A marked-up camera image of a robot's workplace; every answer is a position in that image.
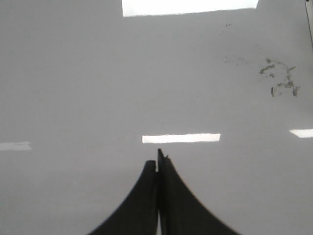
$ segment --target white floor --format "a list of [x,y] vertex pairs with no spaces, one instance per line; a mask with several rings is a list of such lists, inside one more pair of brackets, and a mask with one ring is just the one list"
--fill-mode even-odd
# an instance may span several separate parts
[[[243,235],[311,235],[304,1],[124,18],[116,0],[0,1],[0,234],[85,235],[162,148]],[[142,143],[142,136],[220,134]]]

